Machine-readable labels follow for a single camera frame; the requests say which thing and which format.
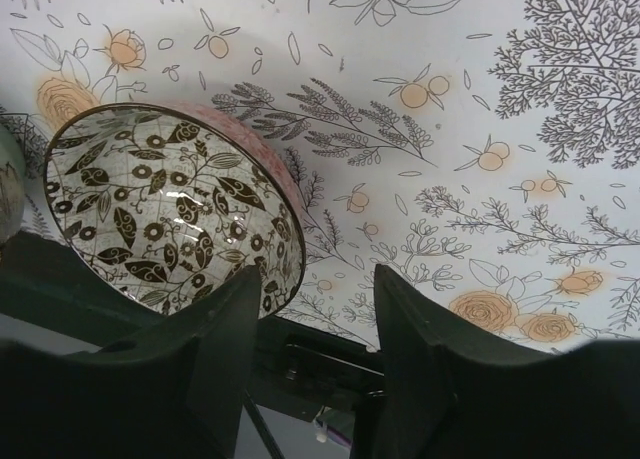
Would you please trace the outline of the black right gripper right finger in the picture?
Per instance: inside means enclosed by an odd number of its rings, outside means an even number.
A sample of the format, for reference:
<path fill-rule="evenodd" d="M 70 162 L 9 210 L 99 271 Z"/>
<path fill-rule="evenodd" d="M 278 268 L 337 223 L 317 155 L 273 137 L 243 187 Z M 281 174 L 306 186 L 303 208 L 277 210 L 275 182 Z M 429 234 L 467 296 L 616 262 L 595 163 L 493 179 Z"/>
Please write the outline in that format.
<path fill-rule="evenodd" d="M 377 266 L 387 454 L 399 458 L 635 458 L 639 344 L 548 354 L 493 335 Z"/>

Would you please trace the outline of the black leaf patterned bowl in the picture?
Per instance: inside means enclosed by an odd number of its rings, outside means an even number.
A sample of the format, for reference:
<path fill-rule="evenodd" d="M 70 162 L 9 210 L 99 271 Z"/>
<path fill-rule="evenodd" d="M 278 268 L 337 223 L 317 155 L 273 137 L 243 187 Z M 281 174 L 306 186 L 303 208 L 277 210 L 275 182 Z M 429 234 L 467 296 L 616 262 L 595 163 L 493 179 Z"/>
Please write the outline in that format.
<path fill-rule="evenodd" d="M 259 313 L 282 310 L 306 267 L 300 193 L 278 154 L 208 106 L 114 103 L 62 125 L 44 166 L 65 242 L 126 298 L 170 315 L 247 266 Z"/>

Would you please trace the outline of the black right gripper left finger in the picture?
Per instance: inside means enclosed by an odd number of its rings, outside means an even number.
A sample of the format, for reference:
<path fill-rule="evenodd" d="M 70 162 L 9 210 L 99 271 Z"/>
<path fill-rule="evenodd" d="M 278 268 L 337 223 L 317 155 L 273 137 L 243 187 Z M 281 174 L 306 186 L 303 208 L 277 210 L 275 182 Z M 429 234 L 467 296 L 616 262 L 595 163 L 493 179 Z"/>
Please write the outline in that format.
<path fill-rule="evenodd" d="M 96 352 L 1 344 L 5 458 L 230 458 L 256 339 L 261 276 Z"/>

